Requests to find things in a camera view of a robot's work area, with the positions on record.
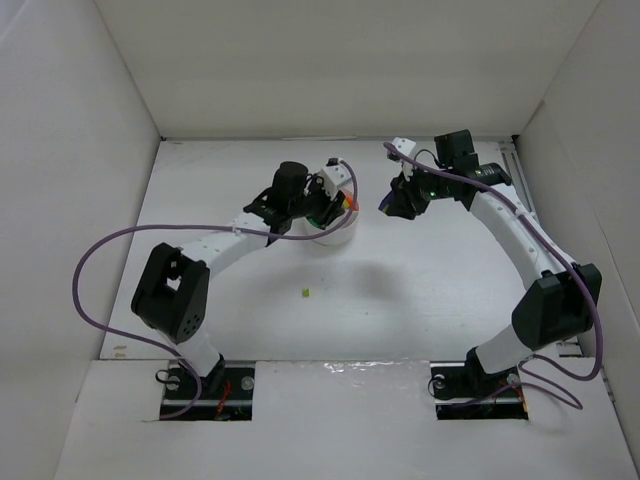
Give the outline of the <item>orange round lego dish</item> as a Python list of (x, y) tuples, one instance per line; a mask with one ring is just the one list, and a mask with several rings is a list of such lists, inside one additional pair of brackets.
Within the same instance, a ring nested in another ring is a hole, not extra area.
[(353, 211), (359, 210), (358, 203), (354, 200), (352, 196), (346, 196), (342, 206), (345, 210), (353, 210)]

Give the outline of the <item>multicolour lego assembly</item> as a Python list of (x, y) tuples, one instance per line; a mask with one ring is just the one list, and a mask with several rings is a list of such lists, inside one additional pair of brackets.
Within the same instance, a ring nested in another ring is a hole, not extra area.
[(390, 191), (381, 201), (378, 210), (386, 216), (394, 216), (394, 200), (395, 194), (393, 191)]

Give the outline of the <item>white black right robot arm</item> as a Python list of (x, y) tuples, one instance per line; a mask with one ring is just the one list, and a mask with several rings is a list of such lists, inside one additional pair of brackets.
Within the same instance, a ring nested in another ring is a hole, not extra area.
[(401, 166), (390, 192), (379, 205), (389, 217), (413, 220), (437, 201), (452, 199), (480, 221), (511, 260), (525, 293), (510, 324), (490, 340), (470, 349), (460, 367), (433, 376), (441, 400), (479, 402), (519, 384), (522, 363), (540, 358), (541, 349), (591, 331), (594, 366), (601, 370), (603, 332), (597, 309), (602, 275), (593, 264), (579, 264), (565, 253), (522, 203), (509, 174), (497, 163), (483, 164), (469, 131), (435, 137), (433, 166), (418, 162), (415, 142), (397, 137), (384, 148)]

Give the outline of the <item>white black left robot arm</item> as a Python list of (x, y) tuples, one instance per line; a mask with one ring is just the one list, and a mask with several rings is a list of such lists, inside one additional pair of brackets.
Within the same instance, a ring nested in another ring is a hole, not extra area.
[(151, 250), (131, 310), (186, 361), (204, 394), (219, 388), (225, 368), (205, 320), (211, 279), (284, 238), (297, 219), (310, 221), (322, 233), (334, 232), (351, 215), (346, 189), (355, 183), (353, 170), (339, 159), (329, 160), (316, 173), (285, 161), (271, 185), (229, 224), (191, 243), (160, 243)]

